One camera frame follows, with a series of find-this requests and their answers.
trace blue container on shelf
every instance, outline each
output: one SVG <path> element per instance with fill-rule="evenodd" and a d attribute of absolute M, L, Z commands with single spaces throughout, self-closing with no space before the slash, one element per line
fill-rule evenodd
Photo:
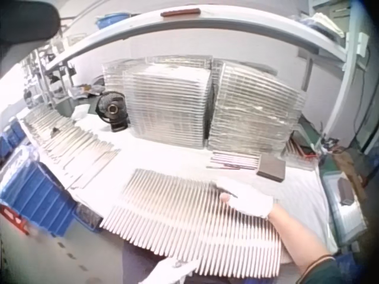
<path fill-rule="evenodd" d="M 17 137 L 16 133 L 13 132 L 10 125 L 4 128 L 3 135 L 8 144 L 12 147 L 12 150 L 16 149 L 16 147 L 20 145 L 20 139 Z"/>
<path fill-rule="evenodd" d="M 131 17 L 130 13 L 115 13 L 110 15 L 105 15 L 104 17 L 98 19 L 96 21 L 96 25 L 99 30 L 106 28 L 109 25 L 113 25 L 117 22 L 120 22 L 124 19 L 128 19 Z"/>
<path fill-rule="evenodd" d="M 26 138 L 26 134 L 25 134 L 24 130 L 21 128 L 21 125 L 18 122 L 17 118 L 12 117 L 9 120 L 9 126 L 12 128 L 12 131 L 14 132 L 14 134 L 17 136 L 19 142 L 21 143 L 23 141 L 23 139 Z"/>
<path fill-rule="evenodd" d="M 0 201 L 38 227 L 63 236 L 76 202 L 32 147 L 21 146 L 0 172 Z"/>
<path fill-rule="evenodd" d="M 0 161 L 3 162 L 12 153 L 12 147 L 9 145 L 5 135 L 0 135 Z"/>

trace black fan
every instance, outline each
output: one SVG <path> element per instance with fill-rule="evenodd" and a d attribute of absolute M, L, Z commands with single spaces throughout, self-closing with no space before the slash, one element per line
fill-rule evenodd
<path fill-rule="evenodd" d="M 128 128 L 128 113 L 122 93 L 104 92 L 97 101 L 95 111 L 103 121 L 111 124 L 113 132 Z"/>

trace white glove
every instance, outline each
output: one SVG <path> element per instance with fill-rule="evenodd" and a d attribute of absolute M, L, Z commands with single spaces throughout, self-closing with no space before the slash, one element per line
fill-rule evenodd
<path fill-rule="evenodd" d="M 272 196 L 262 194 L 251 185 L 220 177 L 216 182 L 216 186 L 236 196 L 221 193 L 221 201 L 246 215 L 267 218 L 274 206 Z"/>
<path fill-rule="evenodd" d="M 161 260 L 141 284 L 184 283 L 185 277 L 200 265 L 200 260 L 180 264 L 177 259 L 168 257 Z"/>

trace white table surface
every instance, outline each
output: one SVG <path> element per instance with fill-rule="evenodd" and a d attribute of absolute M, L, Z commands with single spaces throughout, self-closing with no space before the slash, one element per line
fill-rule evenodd
<path fill-rule="evenodd" d="M 121 149 L 118 156 L 86 188 L 68 189 L 75 200 L 85 204 L 100 216 L 107 215 L 123 186 L 137 168 L 201 180 L 215 180 L 219 176 L 227 176 L 272 195 L 291 216 L 314 231 L 331 253 L 336 253 L 338 250 L 329 228 L 329 207 L 318 169 L 308 171 L 287 167 L 285 180 L 279 183 L 257 176 L 253 170 L 206 169 L 211 157 L 211 152 L 208 150 L 189 149 L 138 139 L 133 137 L 129 129 L 112 133 L 110 125 L 101 121 L 97 115 L 88 114 L 76 125 Z M 43 153 L 41 161 L 59 179 L 62 174 L 60 169 L 57 169 Z M 291 259 L 283 253 L 282 263 L 289 262 Z"/>

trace metal shelf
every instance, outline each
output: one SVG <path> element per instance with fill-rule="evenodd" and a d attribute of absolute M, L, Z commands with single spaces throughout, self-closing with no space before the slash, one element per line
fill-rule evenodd
<path fill-rule="evenodd" d="M 166 11 L 199 8 L 199 15 L 162 17 Z M 148 12 L 113 24 L 89 35 L 47 64 L 46 71 L 56 69 L 61 63 L 117 40 L 141 34 L 181 28 L 216 28 L 244 31 L 276 38 L 312 53 L 326 51 L 334 59 L 346 61 L 346 51 L 323 34 L 294 20 L 256 9 L 225 5 L 189 5 Z"/>

